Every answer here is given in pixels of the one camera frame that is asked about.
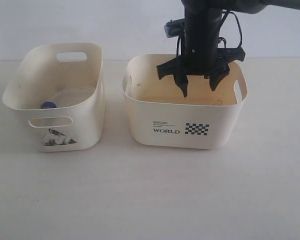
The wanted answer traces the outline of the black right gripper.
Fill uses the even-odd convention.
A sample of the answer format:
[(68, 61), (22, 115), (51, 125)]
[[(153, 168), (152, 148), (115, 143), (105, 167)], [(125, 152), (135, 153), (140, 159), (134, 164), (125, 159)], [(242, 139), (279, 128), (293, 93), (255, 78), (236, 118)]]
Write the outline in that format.
[(175, 57), (157, 65), (159, 79), (173, 76), (184, 98), (188, 96), (188, 76), (209, 79), (214, 92), (229, 75), (229, 63), (245, 59), (246, 53), (239, 42), (237, 47), (218, 47), (227, 41), (220, 30), (230, 14), (245, 12), (241, 0), (184, 0), (184, 31), (177, 36)]

